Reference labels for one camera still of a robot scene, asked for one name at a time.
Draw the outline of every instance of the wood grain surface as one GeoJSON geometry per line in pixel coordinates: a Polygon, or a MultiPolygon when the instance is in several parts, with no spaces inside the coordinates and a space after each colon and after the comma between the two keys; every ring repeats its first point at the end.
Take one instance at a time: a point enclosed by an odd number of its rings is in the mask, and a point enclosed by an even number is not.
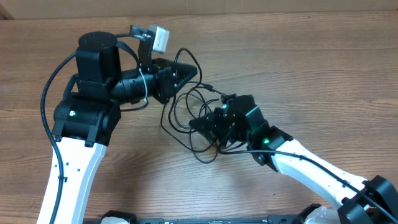
{"type": "Polygon", "coordinates": [[[1,0],[8,19],[396,10],[397,0],[1,0]]]}
{"type": "MultiPolygon", "coordinates": [[[[171,30],[165,58],[189,48],[204,82],[254,95],[270,124],[321,158],[398,186],[397,11],[0,21],[0,223],[35,223],[39,215],[52,156],[39,105],[53,70],[82,34],[153,23],[171,30]]],[[[138,41],[126,42],[136,49],[138,41]]],[[[127,54],[121,60],[123,69],[134,67],[127,54]]],[[[193,63],[187,55],[181,60],[193,63]]],[[[72,61],[50,87],[50,127],[74,73],[72,61]]],[[[260,217],[326,204],[250,155],[199,163],[161,130],[161,108],[150,99],[145,111],[122,114],[94,179],[87,218],[110,209],[141,218],[260,217]]],[[[183,104],[178,114],[188,122],[183,104]]],[[[205,147],[199,136],[194,144],[205,147]]]]}

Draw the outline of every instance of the black end effector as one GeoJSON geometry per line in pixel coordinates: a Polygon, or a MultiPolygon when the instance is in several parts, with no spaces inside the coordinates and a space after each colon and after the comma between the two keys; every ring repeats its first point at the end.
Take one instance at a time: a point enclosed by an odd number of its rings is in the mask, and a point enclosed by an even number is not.
{"type": "MultiPolygon", "coordinates": [[[[221,108],[215,108],[214,112],[189,122],[192,129],[210,142],[218,142],[219,147],[225,147],[228,141],[249,141],[248,149],[275,151],[293,139],[277,127],[269,126],[253,96],[233,94],[222,96],[221,100],[221,108]]],[[[252,156],[260,165],[267,164],[276,171],[270,154],[253,153],[252,156]]]]}
{"type": "Polygon", "coordinates": [[[153,68],[157,72],[154,98],[162,104],[168,103],[198,73],[193,65],[162,58],[153,60],[153,68]]]}

